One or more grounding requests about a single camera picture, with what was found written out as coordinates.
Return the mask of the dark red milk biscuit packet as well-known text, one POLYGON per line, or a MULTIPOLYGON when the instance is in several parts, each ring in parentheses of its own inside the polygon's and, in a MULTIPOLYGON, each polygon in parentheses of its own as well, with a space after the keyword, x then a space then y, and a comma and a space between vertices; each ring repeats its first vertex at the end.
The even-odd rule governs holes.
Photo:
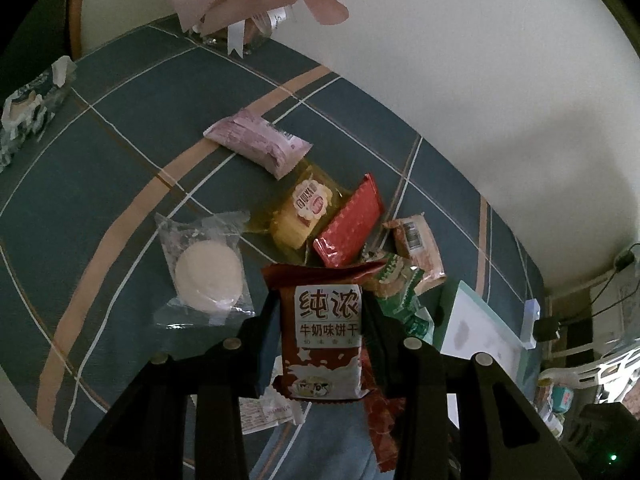
POLYGON ((355 402, 362 385, 362 285, 384 263, 344 268, 272 264, 262 270, 280 299, 282 374, 274 388, 292 400, 355 402))

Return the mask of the green rimmed white tray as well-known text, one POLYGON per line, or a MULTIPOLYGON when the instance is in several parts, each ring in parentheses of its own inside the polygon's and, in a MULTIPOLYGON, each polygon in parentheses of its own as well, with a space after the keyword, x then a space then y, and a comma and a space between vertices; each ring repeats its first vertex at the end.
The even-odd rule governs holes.
POLYGON ((508 324, 462 281, 444 285, 440 306, 444 318, 435 328, 435 348, 467 360, 477 352, 488 353, 525 391, 529 350, 508 324))

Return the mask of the red orange snack wrapper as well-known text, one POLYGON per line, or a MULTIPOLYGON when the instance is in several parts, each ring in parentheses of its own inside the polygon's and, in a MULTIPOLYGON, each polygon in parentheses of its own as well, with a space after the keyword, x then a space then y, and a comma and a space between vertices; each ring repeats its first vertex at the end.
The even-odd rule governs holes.
POLYGON ((398 415, 405 408, 404 399, 387 399, 380 389, 372 390, 363 398, 367 414, 369 437, 381 472, 396 468, 398 444, 392 436, 398 415))

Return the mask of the white plastic chair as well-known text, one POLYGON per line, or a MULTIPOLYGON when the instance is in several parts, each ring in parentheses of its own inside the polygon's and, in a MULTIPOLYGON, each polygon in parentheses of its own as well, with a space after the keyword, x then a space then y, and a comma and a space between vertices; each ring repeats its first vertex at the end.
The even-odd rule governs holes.
POLYGON ((553 367, 539 374, 538 385, 558 385, 573 390, 596 388, 594 402, 622 402, 639 380, 639 343, 575 367, 553 367))

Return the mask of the white power adapter block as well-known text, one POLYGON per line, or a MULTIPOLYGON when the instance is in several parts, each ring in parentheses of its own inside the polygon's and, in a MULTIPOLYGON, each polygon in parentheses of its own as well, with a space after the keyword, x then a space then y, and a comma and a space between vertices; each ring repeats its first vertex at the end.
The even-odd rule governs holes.
POLYGON ((525 350, 536 348, 537 341, 534 336, 535 323, 540 319, 541 307, 535 299, 527 299, 524 302, 523 319, 520 330, 520 341, 525 350))

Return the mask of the white small snack packet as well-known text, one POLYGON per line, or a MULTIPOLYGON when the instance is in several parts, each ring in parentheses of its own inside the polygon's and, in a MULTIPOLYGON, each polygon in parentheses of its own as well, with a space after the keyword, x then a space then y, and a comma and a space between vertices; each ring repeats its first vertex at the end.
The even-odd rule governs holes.
POLYGON ((272 429, 286 422, 302 426, 306 420, 302 404, 288 400, 272 385, 265 388, 258 399, 239 398, 239 408, 244 436, 272 429))

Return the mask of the round white cake packet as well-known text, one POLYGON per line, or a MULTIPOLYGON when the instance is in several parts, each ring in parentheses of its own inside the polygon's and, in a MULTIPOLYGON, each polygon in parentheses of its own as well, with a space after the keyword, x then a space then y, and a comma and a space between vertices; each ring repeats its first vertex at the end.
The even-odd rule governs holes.
POLYGON ((246 211, 221 212, 191 223, 155 216, 175 289, 175 297, 154 315, 158 326, 235 327, 255 315, 239 248, 248 220, 246 211))

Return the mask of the green biscuit packet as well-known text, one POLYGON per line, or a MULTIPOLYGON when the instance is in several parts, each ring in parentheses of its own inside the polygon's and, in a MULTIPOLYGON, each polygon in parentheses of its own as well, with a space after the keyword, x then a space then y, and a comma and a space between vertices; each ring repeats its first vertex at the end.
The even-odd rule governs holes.
POLYGON ((416 294, 424 271, 409 259, 382 250, 370 252, 366 261, 383 263, 382 269, 363 284, 378 300, 382 312, 401 322, 409 337, 432 344, 435 324, 416 294))

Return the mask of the tan brown snack packet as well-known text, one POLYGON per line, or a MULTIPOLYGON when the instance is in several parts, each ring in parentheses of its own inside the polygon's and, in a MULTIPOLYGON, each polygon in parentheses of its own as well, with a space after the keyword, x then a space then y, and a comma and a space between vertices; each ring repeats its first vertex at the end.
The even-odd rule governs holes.
POLYGON ((446 281, 442 257, 424 214, 386 221, 383 228, 393 232, 398 254, 423 272, 422 278, 414 286, 416 296, 446 281))

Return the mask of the red dotted snack packet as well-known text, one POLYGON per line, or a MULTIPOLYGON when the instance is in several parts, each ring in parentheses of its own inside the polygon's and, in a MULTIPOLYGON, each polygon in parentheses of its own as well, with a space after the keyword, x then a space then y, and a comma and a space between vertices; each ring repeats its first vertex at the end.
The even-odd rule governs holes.
POLYGON ((365 174, 346 204, 312 246, 327 268, 353 263, 380 220, 384 204, 372 174, 365 174))

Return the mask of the blue plaid tablecloth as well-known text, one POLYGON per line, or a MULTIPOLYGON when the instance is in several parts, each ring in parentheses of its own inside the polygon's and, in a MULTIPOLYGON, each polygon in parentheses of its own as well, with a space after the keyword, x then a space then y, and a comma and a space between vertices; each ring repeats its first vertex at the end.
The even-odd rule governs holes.
POLYGON ((154 323, 174 293, 154 218, 278 197, 281 182, 203 136, 244 106, 308 140, 344 188, 373 174, 389 214, 425 214, 450 280, 507 326, 544 296, 504 221, 384 105, 277 42, 239 61, 164 18, 83 58, 50 126, 1 176, 1 416, 41 477, 64 474, 154 352, 194 356, 226 336, 154 323))

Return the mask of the yellow cake clear packet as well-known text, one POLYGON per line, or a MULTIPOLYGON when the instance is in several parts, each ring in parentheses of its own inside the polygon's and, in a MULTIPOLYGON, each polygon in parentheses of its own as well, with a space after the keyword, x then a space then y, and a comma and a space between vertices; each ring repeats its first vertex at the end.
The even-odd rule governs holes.
POLYGON ((304 262, 349 197, 347 188, 304 159, 250 212, 248 232, 268 235, 285 259, 304 262))

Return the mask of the purple snack packet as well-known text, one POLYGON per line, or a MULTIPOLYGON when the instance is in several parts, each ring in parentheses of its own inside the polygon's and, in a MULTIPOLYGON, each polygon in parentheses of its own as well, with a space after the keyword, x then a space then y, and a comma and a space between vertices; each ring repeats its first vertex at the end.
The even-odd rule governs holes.
POLYGON ((248 108, 218 120, 203 136, 262 166, 277 180, 287 176, 312 148, 308 141, 277 128, 248 108))

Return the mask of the grey patterned tissue pack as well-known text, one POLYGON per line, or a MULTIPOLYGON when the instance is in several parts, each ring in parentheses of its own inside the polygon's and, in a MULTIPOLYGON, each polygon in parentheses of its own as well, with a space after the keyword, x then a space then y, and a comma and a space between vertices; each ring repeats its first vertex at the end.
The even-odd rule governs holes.
POLYGON ((55 118, 75 80, 76 64, 63 55, 29 84, 10 94, 1 114, 1 171, 31 136, 38 136, 55 118))

